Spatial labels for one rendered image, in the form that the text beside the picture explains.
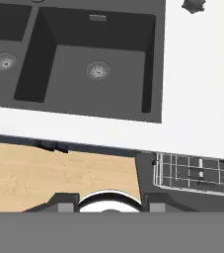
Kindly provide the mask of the dark grey double sink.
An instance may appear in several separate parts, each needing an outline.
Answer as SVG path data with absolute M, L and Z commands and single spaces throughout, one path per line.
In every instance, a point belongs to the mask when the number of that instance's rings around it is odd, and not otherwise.
M 160 123 L 166 0 L 0 0 L 0 107 Z

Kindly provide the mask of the dark grey lumpy object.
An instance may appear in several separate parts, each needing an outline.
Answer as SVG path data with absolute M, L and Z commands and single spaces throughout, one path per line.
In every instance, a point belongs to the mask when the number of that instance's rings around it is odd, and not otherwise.
M 191 14 L 197 12 L 203 12 L 203 5 L 206 3 L 205 0 L 184 0 L 182 7 L 189 11 Z

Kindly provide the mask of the dark grey cupboard door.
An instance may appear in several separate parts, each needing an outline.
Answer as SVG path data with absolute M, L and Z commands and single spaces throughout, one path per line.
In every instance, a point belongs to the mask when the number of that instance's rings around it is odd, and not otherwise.
M 139 153 L 139 150 L 126 149 L 126 148 L 89 145 L 73 142 L 57 142 L 57 143 L 67 146 L 68 151 L 98 153 L 98 154 L 124 156 L 124 157 L 135 157 Z
M 32 139 L 32 138 L 0 135 L 0 143 L 8 143 L 8 144 L 17 144 L 17 145 L 26 145 L 26 146 L 36 147 L 36 142 L 37 142 L 37 140 Z

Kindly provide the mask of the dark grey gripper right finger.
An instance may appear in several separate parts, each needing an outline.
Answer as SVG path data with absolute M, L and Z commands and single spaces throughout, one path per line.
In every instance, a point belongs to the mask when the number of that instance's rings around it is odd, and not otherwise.
M 197 212 L 197 210 L 180 204 L 168 193 L 145 193 L 142 199 L 142 210 L 148 212 Z

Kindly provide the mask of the white and black round thing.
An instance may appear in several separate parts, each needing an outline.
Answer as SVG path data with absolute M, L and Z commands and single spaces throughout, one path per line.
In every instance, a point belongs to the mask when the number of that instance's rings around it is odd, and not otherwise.
M 98 191 L 78 204 L 80 212 L 142 212 L 141 202 L 120 191 Z

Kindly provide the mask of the dark grey dishwasher door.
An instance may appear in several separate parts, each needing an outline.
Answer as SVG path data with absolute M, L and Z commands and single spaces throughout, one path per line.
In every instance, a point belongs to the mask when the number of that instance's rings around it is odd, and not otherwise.
M 153 185 L 153 165 L 158 153 L 138 153 L 135 165 L 140 200 L 145 193 L 168 193 L 176 202 L 202 212 L 224 212 L 224 197 L 161 189 Z

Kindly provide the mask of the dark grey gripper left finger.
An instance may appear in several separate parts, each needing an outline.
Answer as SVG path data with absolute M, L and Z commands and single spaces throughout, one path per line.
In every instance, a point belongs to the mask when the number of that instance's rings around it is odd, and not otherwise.
M 55 193 L 47 203 L 37 205 L 26 212 L 78 212 L 79 202 L 78 193 Z

